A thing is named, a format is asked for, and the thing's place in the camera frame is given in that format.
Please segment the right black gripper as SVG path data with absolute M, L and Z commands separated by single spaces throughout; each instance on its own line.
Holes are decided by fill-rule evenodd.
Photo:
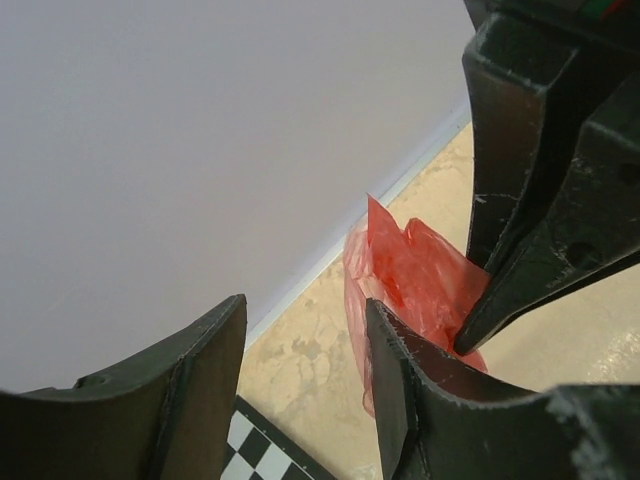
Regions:
M 571 101 L 582 47 L 591 81 L 639 98 L 637 1 L 466 1 L 476 34 L 463 55 L 474 140 L 467 256 L 497 270 L 517 235 L 517 209 L 546 142 L 546 122 Z

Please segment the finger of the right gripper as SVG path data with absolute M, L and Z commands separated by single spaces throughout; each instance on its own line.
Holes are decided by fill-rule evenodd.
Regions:
M 639 77 L 582 124 L 549 210 L 493 276 L 454 342 L 459 354 L 518 317 L 639 263 Z

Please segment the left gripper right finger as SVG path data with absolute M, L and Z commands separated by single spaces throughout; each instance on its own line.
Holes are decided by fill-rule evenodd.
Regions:
M 639 387 L 532 392 L 482 373 L 366 303 L 386 479 L 636 479 Z

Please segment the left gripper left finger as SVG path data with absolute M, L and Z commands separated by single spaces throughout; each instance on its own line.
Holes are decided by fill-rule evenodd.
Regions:
M 233 295 L 70 389 L 2 393 L 2 478 L 220 478 L 246 328 Z

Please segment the red plastic trash bag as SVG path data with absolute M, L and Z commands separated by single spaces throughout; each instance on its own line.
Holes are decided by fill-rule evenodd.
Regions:
M 375 198 L 348 233 L 342 256 L 344 308 L 362 403 L 374 414 L 366 301 L 381 301 L 413 332 L 452 354 L 457 333 L 489 281 L 446 238 L 418 218 L 400 227 Z

